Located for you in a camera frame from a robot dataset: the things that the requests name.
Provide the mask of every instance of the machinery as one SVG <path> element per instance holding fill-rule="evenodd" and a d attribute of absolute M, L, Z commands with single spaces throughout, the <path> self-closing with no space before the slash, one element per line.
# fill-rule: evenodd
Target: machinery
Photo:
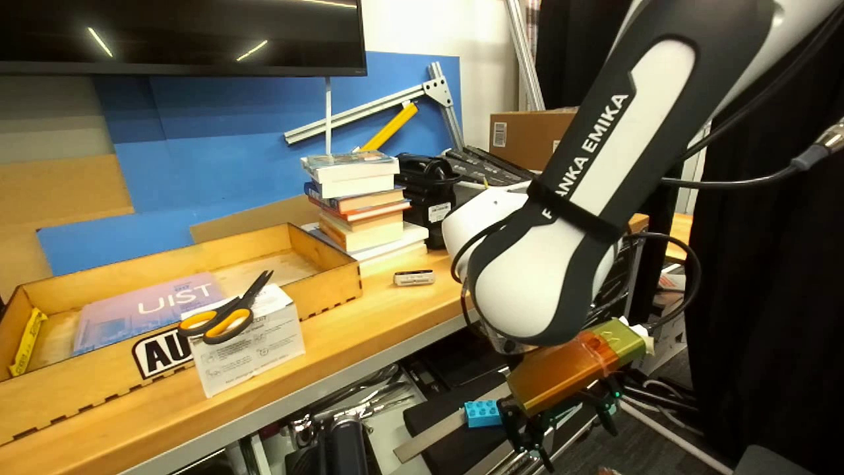
<path fill-rule="evenodd" d="M 534 423 L 646 352 L 646 331 L 588 321 L 627 220 L 694 134 L 794 44 L 839 21 L 842 6 L 636 3 L 545 172 L 528 188 L 489 188 L 442 222 L 453 274 L 513 361 L 511 397 L 499 406 L 516 448 L 534 448 Z M 791 170 L 842 149 L 844 120 Z"/>

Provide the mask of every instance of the wooden table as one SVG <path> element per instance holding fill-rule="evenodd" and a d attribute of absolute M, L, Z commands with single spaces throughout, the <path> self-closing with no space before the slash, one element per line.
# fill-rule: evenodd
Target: wooden table
<path fill-rule="evenodd" d="M 416 257 L 401 267 L 434 269 L 434 286 L 393 287 L 393 273 L 377 273 L 363 281 L 360 299 L 304 321 L 304 357 L 213 398 L 203 397 L 189 368 L 0 447 L 3 473 L 165 473 L 460 331 L 449 257 Z"/>

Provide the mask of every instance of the metal bracket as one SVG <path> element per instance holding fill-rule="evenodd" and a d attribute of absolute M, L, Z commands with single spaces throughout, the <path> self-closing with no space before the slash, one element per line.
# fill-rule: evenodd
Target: metal bracket
<path fill-rule="evenodd" d="M 331 117 L 331 127 L 344 127 L 351 122 L 358 122 L 363 117 L 371 117 L 371 114 L 380 114 L 380 110 L 387 110 L 387 109 L 397 109 L 414 97 L 430 97 L 439 106 L 439 114 L 442 114 L 442 122 L 450 131 L 450 142 L 457 150 L 463 149 L 463 138 L 460 138 L 460 129 L 459 129 L 459 120 L 453 114 L 453 97 L 450 97 L 450 91 L 449 91 L 449 79 L 442 75 L 442 65 L 439 64 L 430 64 L 427 65 L 427 81 L 416 84 L 416 87 L 406 87 L 406 91 L 397 91 L 393 94 L 385 94 L 385 97 L 377 97 L 371 104 L 363 104 L 363 106 L 356 106 L 356 109 L 347 109 L 342 114 L 334 114 Z M 321 122 L 310 122 L 310 125 L 304 125 L 304 127 L 296 127 L 296 129 L 288 129 L 284 131 L 284 142 L 288 145 L 296 145 L 296 142 L 304 142 L 307 138 L 317 138 L 325 131 L 325 120 Z"/>

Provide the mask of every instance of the yellow object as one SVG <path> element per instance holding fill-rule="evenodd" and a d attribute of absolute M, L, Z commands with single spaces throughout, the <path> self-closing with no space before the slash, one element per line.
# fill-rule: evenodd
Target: yellow object
<path fill-rule="evenodd" d="M 41 332 L 44 321 L 48 321 L 48 315 L 38 312 L 38 308 L 31 308 L 27 331 L 20 336 L 20 344 L 17 344 L 15 361 L 8 368 L 8 373 L 13 377 L 17 377 L 17 376 L 24 376 L 28 370 L 28 360 L 33 354 L 33 344 L 37 344 L 37 336 Z"/>
<path fill-rule="evenodd" d="M 402 104 L 401 114 L 395 114 L 380 131 L 371 134 L 369 142 L 363 142 L 360 150 L 377 150 L 383 149 L 401 127 L 406 127 L 406 122 L 412 122 L 416 117 L 416 106 L 414 104 Z"/>

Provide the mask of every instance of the box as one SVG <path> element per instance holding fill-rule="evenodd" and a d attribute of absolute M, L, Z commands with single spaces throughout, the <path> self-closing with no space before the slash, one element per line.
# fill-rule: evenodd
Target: box
<path fill-rule="evenodd" d="M 207 346 L 201 336 L 187 340 L 207 398 L 305 352 L 296 304 L 276 286 L 257 294 L 253 321 L 232 340 L 216 346 Z"/>
<path fill-rule="evenodd" d="M 545 170 L 577 109 L 500 110 L 489 117 L 489 154 L 521 170 Z"/>
<path fill-rule="evenodd" d="M 174 331 L 61 361 L 71 354 L 74 321 L 83 304 L 197 273 L 213 273 L 226 294 L 230 287 L 239 294 L 243 281 L 253 281 L 269 261 L 276 267 L 275 283 L 280 277 L 301 320 L 318 317 L 360 294 L 356 261 L 293 225 L 17 286 L 0 321 L 0 443 L 185 370 L 176 361 L 187 361 L 189 354 L 185 357 Z M 31 373 L 9 377 L 8 368 L 33 308 L 44 312 L 48 321 L 33 349 Z M 152 357 L 157 352 L 157 361 L 165 364 L 141 373 L 133 360 L 133 352 L 141 349 L 149 349 Z"/>

